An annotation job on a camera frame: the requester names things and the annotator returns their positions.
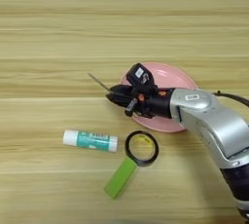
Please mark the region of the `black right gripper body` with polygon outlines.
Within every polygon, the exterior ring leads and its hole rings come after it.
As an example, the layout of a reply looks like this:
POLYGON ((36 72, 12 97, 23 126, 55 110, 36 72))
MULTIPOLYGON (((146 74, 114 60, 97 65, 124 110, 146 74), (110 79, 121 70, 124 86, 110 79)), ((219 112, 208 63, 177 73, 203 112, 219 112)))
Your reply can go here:
POLYGON ((174 91, 174 88, 158 88, 149 93, 137 93, 124 112, 128 117, 136 113, 148 119, 157 116, 171 119, 170 100, 174 91))

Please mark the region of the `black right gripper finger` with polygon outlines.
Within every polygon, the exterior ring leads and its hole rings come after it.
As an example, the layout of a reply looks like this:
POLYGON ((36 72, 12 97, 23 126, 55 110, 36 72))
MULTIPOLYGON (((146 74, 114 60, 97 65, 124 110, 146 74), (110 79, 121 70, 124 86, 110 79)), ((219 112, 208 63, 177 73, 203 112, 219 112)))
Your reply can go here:
POLYGON ((106 97, 118 106, 132 108, 135 105, 135 99, 124 93, 107 93, 106 97))
POLYGON ((117 93, 117 94, 130 95, 132 90, 133 90, 133 86, 131 85, 118 84, 118 85, 113 86, 110 89, 110 92, 117 93))

